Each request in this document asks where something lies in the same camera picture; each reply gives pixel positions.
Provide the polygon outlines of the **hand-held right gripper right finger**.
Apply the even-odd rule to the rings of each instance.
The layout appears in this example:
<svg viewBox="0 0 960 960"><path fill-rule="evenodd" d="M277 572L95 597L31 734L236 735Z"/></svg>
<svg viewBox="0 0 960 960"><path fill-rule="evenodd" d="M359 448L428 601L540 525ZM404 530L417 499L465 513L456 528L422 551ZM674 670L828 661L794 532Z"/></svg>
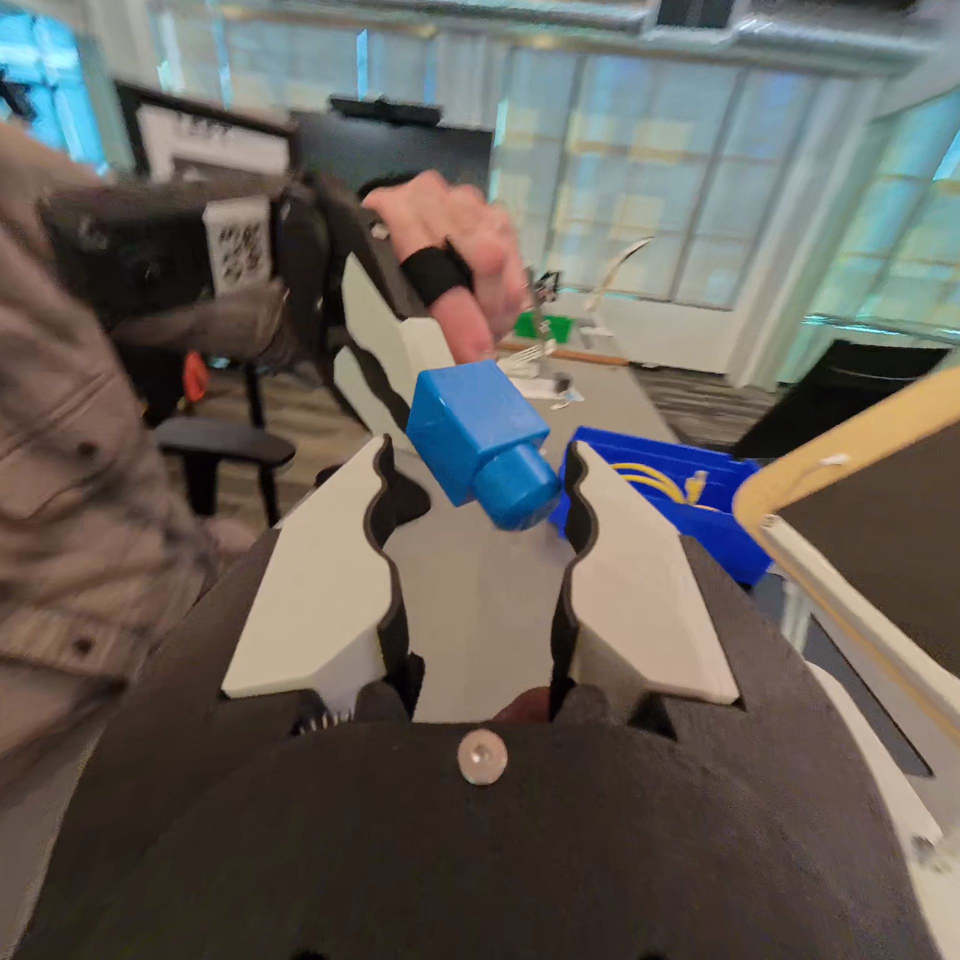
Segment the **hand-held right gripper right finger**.
<svg viewBox="0 0 960 960"><path fill-rule="evenodd" d="M550 708L575 686L611 710L653 694L729 706L740 693L677 529L586 441L570 441Z"/></svg>

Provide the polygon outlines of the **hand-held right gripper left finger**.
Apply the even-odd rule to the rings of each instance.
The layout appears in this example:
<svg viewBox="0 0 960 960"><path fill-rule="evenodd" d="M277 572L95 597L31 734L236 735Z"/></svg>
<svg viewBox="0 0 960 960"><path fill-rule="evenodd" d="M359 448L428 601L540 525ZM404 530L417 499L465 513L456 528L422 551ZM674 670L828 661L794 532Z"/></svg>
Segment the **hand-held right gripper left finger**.
<svg viewBox="0 0 960 960"><path fill-rule="evenodd" d="M396 528L389 436L365 444L281 522L222 679L232 700L312 690L355 703L406 681L406 611L383 547Z"/></svg>

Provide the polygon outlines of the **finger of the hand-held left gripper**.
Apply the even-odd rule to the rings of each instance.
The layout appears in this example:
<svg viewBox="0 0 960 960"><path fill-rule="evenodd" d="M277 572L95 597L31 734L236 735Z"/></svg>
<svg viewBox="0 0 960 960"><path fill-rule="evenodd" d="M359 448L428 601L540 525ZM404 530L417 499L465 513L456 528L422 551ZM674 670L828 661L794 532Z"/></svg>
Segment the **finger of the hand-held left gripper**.
<svg viewBox="0 0 960 960"><path fill-rule="evenodd" d="M333 382L368 434L390 435L392 439L406 438L387 405L375 395L351 348L338 351L333 362Z"/></svg>
<svg viewBox="0 0 960 960"><path fill-rule="evenodd" d="M421 372L454 360L438 321L388 252L345 259L342 272L343 349L352 349L366 381L406 435Z"/></svg>

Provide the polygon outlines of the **blue plastic bin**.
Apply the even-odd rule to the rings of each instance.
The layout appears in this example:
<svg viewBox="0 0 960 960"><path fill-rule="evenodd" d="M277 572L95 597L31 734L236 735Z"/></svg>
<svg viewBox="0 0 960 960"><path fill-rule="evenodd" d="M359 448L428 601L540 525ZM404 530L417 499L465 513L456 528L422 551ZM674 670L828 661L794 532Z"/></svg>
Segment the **blue plastic bin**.
<svg viewBox="0 0 960 960"><path fill-rule="evenodd" d="M741 587L751 589L762 580L771 559L734 516L738 489L759 471L756 463L585 426L574 432L572 440L586 442Z"/></svg>

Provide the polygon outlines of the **blue single-stud plastic block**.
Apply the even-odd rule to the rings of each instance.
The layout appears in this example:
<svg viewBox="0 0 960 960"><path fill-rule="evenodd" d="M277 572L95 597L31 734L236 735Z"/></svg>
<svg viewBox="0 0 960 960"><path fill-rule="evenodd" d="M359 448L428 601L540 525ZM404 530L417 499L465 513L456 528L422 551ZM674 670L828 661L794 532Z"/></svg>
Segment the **blue single-stud plastic block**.
<svg viewBox="0 0 960 960"><path fill-rule="evenodd" d="M405 433L449 502L477 503L502 531L538 525L559 501L549 426L495 361L422 370Z"/></svg>

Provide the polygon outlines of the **person's left forearm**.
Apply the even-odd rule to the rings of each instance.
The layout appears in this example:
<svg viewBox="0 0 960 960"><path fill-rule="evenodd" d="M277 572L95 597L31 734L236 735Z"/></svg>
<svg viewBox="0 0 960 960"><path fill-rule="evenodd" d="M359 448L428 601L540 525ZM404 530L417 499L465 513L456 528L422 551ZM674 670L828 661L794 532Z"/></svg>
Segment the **person's left forearm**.
<svg viewBox="0 0 960 960"><path fill-rule="evenodd" d="M194 351L237 362L291 370L306 359L286 313L277 280L154 316L127 318L110 335L127 346Z"/></svg>

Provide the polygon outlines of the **person's left hand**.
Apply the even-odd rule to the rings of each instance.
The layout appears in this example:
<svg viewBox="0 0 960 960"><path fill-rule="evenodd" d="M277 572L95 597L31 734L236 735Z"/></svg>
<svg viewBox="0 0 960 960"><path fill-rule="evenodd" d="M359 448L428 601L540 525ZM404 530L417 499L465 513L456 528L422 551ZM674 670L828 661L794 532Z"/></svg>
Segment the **person's left hand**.
<svg viewBox="0 0 960 960"><path fill-rule="evenodd" d="M428 312L457 364L495 358L499 342L531 301L518 237L505 210L474 186L452 186L435 171L374 189L362 205L389 231L399 261L452 245L471 270L473 287L445 292Z"/></svg>

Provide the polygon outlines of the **framed tag poster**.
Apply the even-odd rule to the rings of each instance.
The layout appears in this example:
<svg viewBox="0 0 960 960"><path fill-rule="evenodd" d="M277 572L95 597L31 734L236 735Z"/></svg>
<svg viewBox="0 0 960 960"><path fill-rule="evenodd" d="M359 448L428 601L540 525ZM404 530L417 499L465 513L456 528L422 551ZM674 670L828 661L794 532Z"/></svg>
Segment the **framed tag poster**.
<svg viewBox="0 0 960 960"><path fill-rule="evenodd" d="M221 173L286 173L296 158L298 127L247 111L115 79L133 171L155 182Z"/></svg>

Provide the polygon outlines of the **yellow item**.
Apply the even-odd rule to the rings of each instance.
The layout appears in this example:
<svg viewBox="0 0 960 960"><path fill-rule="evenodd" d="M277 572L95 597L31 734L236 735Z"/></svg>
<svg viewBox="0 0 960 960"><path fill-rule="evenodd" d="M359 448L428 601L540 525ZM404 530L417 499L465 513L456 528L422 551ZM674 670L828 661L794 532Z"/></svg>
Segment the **yellow item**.
<svg viewBox="0 0 960 960"><path fill-rule="evenodd" d="M683 480L682 486L679 486L665 473L643 463L617 462L611 466L631 484L653 489L678 505L716 512L714 507L701 502L709 478L705 470L695 471Z"/></svg>

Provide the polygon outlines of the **black video bar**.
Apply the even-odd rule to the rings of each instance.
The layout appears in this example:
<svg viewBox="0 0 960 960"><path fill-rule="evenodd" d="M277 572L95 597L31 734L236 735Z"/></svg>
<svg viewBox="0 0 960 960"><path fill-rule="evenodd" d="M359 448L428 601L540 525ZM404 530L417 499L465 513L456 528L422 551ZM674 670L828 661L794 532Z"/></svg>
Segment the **black video bar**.
<svg viewBox="0 0 960 960"><path fill-rule="evenodd" d="M442 109L435 104L398 102L385 97L369 100L330 96L328 104L332 112L343 118L396 127L436 128L443 119Z"/></svg>

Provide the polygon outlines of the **black mesh chair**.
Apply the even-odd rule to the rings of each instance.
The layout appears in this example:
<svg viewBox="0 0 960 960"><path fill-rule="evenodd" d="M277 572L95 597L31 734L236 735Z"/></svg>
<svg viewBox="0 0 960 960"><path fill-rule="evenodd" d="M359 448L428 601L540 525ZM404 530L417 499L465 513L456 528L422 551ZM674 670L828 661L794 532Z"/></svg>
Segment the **black mesh chair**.
<svg viewBox="0 0 960 960"><path fill-rule="evenodd" d="M943 347L834 341L729 450L738 461L770 461L887 400L931 373Z"/></svg>

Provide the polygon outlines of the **black wall screen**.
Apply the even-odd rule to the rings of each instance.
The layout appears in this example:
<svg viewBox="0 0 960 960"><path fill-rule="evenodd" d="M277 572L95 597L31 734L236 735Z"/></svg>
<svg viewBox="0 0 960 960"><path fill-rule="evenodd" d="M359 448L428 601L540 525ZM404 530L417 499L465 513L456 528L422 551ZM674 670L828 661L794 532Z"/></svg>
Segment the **black wall screen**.
<svg viewBox="0 0 960 960"><path fill-rule="evenodd" d="M455 186L489 192L494 150L490 130L392 125L336 111L293 111L295 165L357 190L368 182L435 170Z"/></svg>

